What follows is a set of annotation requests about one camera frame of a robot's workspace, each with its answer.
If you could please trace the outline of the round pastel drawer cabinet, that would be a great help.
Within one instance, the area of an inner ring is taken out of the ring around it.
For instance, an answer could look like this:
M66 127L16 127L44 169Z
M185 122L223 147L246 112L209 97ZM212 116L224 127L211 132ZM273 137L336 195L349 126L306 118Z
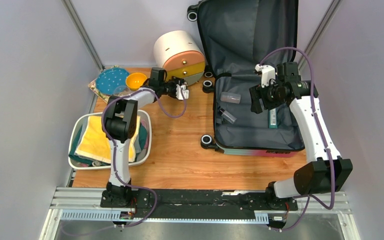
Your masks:
M182 78L193 85L204 74L206 60L192 36L184 30L161 35L153 46L156 65L167 71L167 80Z

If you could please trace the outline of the pink and teal kids suitcase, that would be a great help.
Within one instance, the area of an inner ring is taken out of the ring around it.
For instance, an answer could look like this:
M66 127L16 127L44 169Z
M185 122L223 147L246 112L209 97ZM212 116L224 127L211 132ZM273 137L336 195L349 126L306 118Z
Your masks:
M214 77L213 143L226 155L290 158L304 150L298 124L286 105L276 108L277 129L269 128L269 112L251 112L249 89L261 82L255 66L295 59L299 2L297 0L200 0L187 8L196 22L205 71ZM222 92L241 95L239 104L220 101ZM221 117L224 109L234 124Z

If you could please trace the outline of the yellow towel white trim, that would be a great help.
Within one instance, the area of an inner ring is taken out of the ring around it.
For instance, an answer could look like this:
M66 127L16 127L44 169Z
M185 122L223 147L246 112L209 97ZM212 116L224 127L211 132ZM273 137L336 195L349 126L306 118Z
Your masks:
M131 139L133 143L129 145L128 161L135 162L137 155L145 148L148 131L138 121L139 126ZM88 119L88 125L81 141L77 145L74 154L80 158L95 162L93 166L103 166L111 163L111 151L109 140L102 131L102 122L100 115L91 115Z

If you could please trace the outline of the white plastic basin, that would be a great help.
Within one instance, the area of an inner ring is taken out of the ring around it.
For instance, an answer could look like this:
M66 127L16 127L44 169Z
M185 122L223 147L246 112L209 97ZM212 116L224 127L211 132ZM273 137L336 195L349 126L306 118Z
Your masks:
M101 116L102 114L100 112L98 112L98 113L86 114L83 116L94 116L94 115ZM70 164L70 166L73 169L76 169L76 170L110 169L111 163L107 166L93 167L93 166L89 165L90 160L85 159L85 158L81 158L81 157L75 155L75 149L77 148L78 144L80 143L80 142L78 142L78 137L77 137L77 133L78 133L79 128L80 128L78 125L78 122L80 119L81 119L81 117L76 121L74 128L73 128L73 131L72 131L72 134L71 134L70 144L68 146L68 163ZM144 158L141 161L134 162L132 165L129 164L130 167L138 166L138 165L141 165L142 163L144 163L147 160L147 158L150 154L150 150L151 150L152 124L151 124L150 116L148 115L148 113L146 111L139 109L137 111L137 126L138 126L138 120L142 120L142 124L146 125L147 131L148 131L148 146L147 146L147 151L146 151L146 155L144 156Z

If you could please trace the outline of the grey garment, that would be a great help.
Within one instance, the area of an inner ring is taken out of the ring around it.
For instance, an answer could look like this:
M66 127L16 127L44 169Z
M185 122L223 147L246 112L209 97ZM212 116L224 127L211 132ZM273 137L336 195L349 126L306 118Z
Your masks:
M86 131L86 128L88 126L88 120L89 120L89 115L84 115L80 118L79 122L78 122L78 126L79 126L79 130L78 130L78 133L77 133L77 137L78 137L78 142L81 141L85 131Z

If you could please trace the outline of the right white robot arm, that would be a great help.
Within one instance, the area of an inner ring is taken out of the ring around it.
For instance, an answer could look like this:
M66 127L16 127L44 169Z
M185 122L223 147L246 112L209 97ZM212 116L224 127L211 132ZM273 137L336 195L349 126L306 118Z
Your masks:
M327 130L318 92L311 80L302 80L296 62L277 67L258 63L254 67L261 81L249 88L251 111L256 114L287 105L294 116L306 152L306 164L291 178L269 184L266 205L279 209L286 199L309 197L331 210L335 193L353 170L349 158L343 158Z

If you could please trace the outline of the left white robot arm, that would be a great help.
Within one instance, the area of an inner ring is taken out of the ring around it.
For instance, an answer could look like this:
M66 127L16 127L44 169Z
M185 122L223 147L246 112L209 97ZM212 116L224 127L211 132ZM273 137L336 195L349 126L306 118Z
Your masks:
M152 68L150 77L135 91L110 97L102 112L102 131L108 138L112 153L110 177L101 198L102 207L125 208L133 201L129 150L139 125L138 110L148 104L159 103L163 95L187 102L189 91L186 80L176 76L171 79L167 77L165 69Z

